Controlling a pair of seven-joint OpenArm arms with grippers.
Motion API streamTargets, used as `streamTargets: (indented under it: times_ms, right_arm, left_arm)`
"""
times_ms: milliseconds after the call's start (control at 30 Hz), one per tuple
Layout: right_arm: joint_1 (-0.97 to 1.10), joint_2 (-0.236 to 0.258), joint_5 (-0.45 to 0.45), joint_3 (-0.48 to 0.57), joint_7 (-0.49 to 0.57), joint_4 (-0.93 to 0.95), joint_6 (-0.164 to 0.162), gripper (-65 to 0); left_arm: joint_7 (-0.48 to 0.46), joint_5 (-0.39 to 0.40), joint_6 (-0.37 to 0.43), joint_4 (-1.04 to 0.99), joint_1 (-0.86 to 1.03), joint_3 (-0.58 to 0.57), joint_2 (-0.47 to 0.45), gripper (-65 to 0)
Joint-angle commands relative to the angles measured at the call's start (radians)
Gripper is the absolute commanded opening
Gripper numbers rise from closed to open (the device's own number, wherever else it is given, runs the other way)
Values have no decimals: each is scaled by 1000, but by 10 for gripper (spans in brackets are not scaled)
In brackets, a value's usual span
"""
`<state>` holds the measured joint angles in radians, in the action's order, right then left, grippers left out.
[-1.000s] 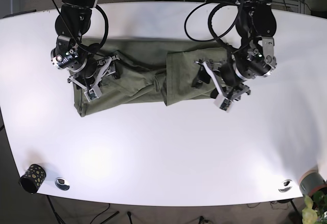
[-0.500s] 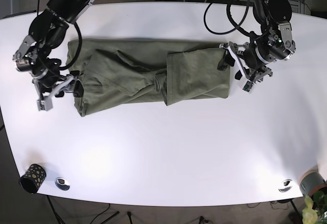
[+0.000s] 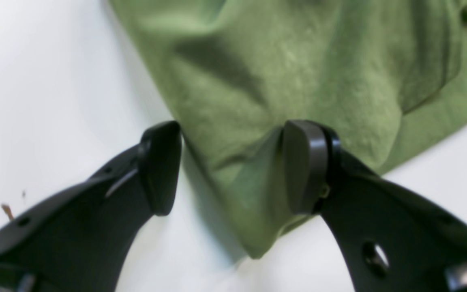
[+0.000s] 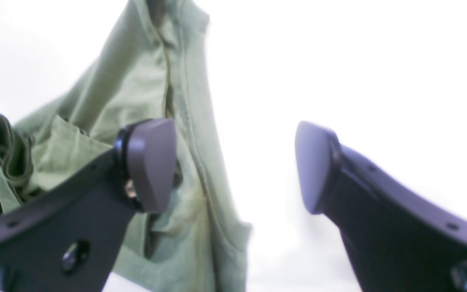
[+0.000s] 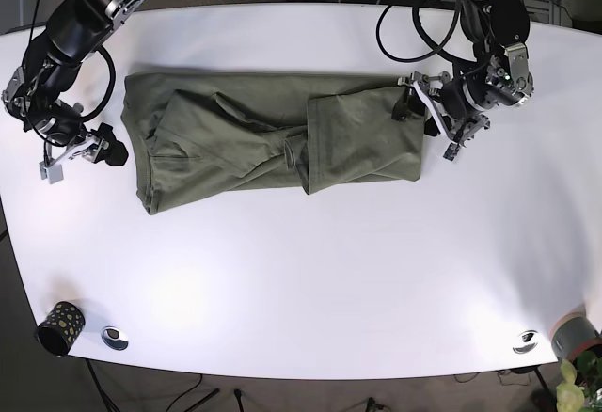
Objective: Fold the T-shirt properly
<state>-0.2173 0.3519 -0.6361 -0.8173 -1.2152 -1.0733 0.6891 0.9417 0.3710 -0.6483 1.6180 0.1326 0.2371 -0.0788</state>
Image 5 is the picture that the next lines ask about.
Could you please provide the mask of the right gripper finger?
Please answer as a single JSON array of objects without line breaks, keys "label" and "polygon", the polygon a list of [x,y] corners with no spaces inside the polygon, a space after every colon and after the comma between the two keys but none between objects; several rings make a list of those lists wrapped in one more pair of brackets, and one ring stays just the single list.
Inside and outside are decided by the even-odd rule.
[{"label": "right gripper finger", "polygon": [[129,152],[125,144],[117,140],[113,127],[102,123],[98,128],[98,137],[102,140],[98,161],[109,166],[124,166],[128,160]]}]

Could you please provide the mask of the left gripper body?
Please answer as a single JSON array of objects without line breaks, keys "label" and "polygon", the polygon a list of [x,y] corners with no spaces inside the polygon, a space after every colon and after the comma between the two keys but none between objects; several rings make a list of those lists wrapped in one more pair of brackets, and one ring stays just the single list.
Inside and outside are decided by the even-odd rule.
[{"label": "left gripper body", "polygon": [[459,151],[472,140],[480,130],[490,128],[490,119],[467,102],[460,90],[465,82],[452,78],[447,71],[428,75],[414,71],[409,76],[399,77],[397,85],[405,90],[415,90],[425,104],[428,115],[425,133],[435,137],[444,135],[449,140],[443,154],[446,160],[453,161]]}]

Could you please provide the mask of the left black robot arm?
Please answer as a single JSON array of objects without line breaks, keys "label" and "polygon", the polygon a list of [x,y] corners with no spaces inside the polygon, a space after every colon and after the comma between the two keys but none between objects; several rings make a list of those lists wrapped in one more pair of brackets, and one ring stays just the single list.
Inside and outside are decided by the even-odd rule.
[{"label": "left black robot arm", "polygon": [[460,27],[472,43],[474,57],[467,60],[446,51],[449,36],[435,42],[424,30],[420,8],[426,1],[414,0],[412,23],[430,50],[408,61],[438,55],[451,63],[453,72],[428,76],[416,71],[399,83],[408,89],[410,110],[429,112],[426,133],[447,137],[444,157],[452,161],[478,131],[489,129],[487,111],[519,106],[532,96],[527,47],[531,21],[523,0],[455,0],[451,27]]}]

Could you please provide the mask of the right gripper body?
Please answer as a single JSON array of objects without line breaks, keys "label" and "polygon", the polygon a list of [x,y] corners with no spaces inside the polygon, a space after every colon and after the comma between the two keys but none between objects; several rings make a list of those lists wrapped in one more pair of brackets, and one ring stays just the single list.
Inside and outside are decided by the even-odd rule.
[{"label": "right gripper body", "polygon": [[43,158],[40,162],[40,177],[49,184],[64,179],[63,165],[67,161],[81,157],[90,163],[96,162],[101,151],[106,148],[106,140],[91,132],[83,132],[67,143],[56,158],[52,155],[53,147],[58,147],[58,144],[53,141],[43,143]]}]

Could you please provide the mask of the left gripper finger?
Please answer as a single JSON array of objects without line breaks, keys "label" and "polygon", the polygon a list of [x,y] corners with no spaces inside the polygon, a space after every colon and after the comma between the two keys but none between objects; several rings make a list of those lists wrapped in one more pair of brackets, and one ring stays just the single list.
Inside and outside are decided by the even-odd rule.
[{"label": "left gripper finger", "polygon": [[400,122],[406,122],[410,119],[425,121],[425,109],[425,104],[420,100],[415,90],[404,90],[393,106],[391,118]]}]

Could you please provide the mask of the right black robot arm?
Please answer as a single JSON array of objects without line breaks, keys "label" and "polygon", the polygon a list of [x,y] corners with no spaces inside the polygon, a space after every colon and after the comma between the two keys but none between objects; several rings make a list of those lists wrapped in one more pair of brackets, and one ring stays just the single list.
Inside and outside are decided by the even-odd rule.
[{"label": "right black robot arm", "polygon": [[[113,94],[117,74],[104,43],[145,0],[64,0],[38,36],[30,36],[21,65],[2,92],[2,103],[24,130],[43,142],[40,175],[48,183],[63,179],[63,164],[81,157],[92,164],[123,166],[129,156],[112,126],[89,130]],[[108,68],[108,85],[100,103],[84,113],[80,103],[60,98],[74,84],[87,57],[98,54]]]}]

